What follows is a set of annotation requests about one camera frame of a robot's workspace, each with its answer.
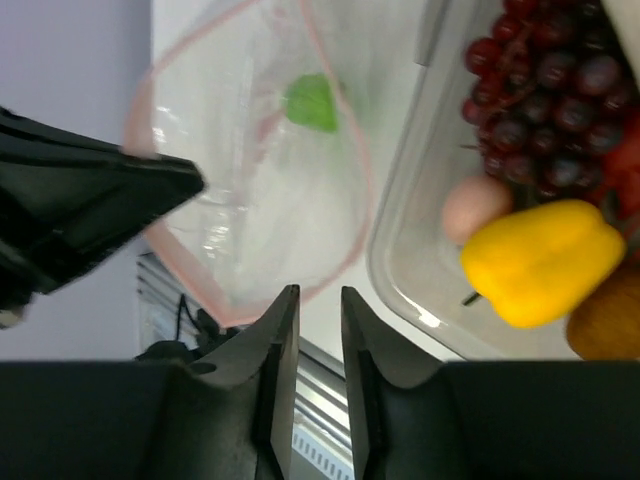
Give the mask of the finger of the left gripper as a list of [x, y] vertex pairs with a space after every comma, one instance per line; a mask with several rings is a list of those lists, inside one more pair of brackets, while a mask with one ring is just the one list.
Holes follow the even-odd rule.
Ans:
[[1, 325], [33, 296], [94, 270], [204, 190], [185, 159], [117, 145], [1, 111]]

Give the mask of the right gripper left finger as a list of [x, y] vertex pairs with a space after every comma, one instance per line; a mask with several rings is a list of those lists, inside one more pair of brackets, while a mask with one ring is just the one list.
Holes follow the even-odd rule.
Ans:
[[300, 290], [208, 355], [5, 362], [5, 479], [285, 479]]

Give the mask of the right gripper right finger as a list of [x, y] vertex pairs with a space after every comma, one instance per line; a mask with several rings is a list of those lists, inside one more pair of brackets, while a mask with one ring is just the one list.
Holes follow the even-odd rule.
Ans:
[[635, 479], [639, 366], [442, 362], [341, 293], [359, 479]]

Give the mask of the yellow bell pepper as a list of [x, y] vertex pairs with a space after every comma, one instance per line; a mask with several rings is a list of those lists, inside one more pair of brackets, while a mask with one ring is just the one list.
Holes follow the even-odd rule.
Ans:
[[623, 260], [626, 242], [594, 205], [562, 200], [502, 217], [460, 253], [464, 274], [508, 325], [536, 328], [579, 306]]

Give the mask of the clear pink zip top bag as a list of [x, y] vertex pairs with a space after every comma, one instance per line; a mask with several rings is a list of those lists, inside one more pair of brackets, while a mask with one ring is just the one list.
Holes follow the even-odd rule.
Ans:
[[[363, 39], [347, 1], [214, 1], [140, 83], [125, 149], [190, 160], [205, 182], [148, 242], [224, 327], [257, 319], [286, 285], [317, 295], [363, 250], [373, 200]], [[334, 133], [284, 113], [287, 87], [315, 73], [333, 91]]]

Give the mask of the dark red grape bunch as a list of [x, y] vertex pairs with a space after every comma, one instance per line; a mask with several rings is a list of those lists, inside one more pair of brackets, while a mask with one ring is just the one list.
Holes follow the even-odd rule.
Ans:
[[476, 80], [462, 117], [487, 175], [541, 202], [602, 188], [639, 92], [600, 1], [504, 1], [464, 66]]

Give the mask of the clear plastic food container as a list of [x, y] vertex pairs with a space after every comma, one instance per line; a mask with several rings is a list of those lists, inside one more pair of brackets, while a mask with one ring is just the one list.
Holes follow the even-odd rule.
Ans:
[[424, 9], [422, 72], [374, 229], [369, 273], [393, 312], [465, 358], [575, 358], [564, 320], [518, 329], [486, 301], [464, 306], [469, 286], [442, 225], [450, 191], [481, 170], [479, 155], [466, 149], [472, 129], [459, 114], [471, 84], [462, 51], [499, 10], [496, 1], [431, 1]]

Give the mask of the pink egg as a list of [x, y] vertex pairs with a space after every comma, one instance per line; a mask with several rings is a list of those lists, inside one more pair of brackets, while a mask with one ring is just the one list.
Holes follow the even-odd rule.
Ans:
[[472, 176], [448, 195], [442, 209], [445, 235], [463, 245], [475, 232], [510, 213], [514, 206], [511, 189], [489, 176]]

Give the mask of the red crayfish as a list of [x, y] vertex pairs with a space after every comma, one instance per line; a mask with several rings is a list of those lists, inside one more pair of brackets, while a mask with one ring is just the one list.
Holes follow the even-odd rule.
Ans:
[[618, 198], [618, 217], [639, 211], [639, 111], [628, 117], [621, 143], [604, 157], [605, 183]]

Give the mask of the aluminium mounting rail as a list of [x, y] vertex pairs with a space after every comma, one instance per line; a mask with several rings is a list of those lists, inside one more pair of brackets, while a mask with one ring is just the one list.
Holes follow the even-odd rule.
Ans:
[[[200, 307], [152, 253], [137, 257], [136, 282], [141, 346], [143, 319], [148, 305], [155, 304], [173, 310], [178, 297], [185, 294], [192, 309]], [[344, 379], [309, 356], [304, 341], [299, 346], [296, 409], [336, 443], [349, 449], [351, 437]]]

